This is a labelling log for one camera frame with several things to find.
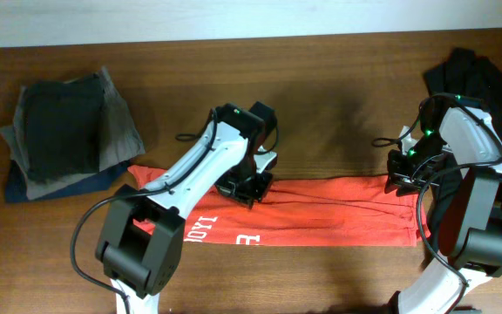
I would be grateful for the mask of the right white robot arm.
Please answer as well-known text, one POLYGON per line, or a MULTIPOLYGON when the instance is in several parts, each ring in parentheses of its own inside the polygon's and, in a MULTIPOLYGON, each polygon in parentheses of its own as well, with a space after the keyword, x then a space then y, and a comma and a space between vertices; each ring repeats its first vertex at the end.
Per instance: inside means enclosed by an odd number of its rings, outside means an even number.
POLYGON ((438 93, 423 100, 415 120, 423 136, 403 128, 396 139, 375 139, 388 154, 385 192, 416 195, 422 219, 424 194, 441 192, 444 178, 461 181, 448 195, 438 245, 410 287, 396 292, 389 313, 454 313, 468 292, 502 276, 502 112, 480 99, 438 93))

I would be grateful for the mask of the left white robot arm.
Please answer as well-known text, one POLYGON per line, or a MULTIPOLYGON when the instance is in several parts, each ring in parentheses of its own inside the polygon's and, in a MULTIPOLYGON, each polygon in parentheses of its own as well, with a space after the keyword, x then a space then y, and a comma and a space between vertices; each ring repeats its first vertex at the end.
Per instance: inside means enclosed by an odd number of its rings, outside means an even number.
POLYGON ((212 110, 200 138, 140 191, 123 186, 110 203, 95 257, 112 282, 119 313, 155 313, 177 269, 188 216, 211 189, 252 208, 268 193, 277 162, 263 146, 276 133, 275 110, 225 104, 212 110))

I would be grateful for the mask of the orange t-shirt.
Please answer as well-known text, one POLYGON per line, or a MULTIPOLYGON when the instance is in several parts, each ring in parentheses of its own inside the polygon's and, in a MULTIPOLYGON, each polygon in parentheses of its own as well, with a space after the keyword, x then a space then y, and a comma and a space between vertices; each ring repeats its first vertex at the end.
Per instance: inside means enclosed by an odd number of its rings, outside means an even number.
POLYGON ((414 247, 430 233, 416 196, 386 176, 276 181, 252 208, 210 189, 187 217, 185 242, 271 247, 414 247))

